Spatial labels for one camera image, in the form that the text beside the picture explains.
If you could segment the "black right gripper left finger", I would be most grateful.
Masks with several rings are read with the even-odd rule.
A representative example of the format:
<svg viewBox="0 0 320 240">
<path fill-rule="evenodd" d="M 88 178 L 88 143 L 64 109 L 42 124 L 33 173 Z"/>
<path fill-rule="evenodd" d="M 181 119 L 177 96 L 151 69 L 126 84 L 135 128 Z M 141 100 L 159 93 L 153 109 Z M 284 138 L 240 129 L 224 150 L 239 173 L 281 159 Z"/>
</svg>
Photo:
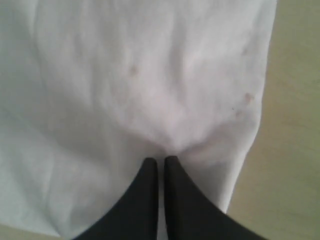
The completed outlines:
<svg viewBox="0 0 320 240">
<path fill-rule="evenodd" d="M 158 230 L 158 167 L 146 158 L 119 201 L 77 240 L 155 240 Z"/>
</svg>

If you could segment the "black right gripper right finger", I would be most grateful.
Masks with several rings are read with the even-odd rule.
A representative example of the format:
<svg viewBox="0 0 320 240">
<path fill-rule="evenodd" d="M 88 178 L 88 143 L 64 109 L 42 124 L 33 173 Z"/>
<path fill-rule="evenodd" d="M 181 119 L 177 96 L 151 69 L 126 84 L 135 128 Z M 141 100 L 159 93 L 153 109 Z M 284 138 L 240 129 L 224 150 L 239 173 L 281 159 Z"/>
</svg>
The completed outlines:
<svg viewBox="0 0 320 240">
<path fill-rule="evenodd" d="M 253 232 L 211 203 L 176 156 L 164 161 L 164 206 L 170 240 L 251 240 Z"/>
</svg>

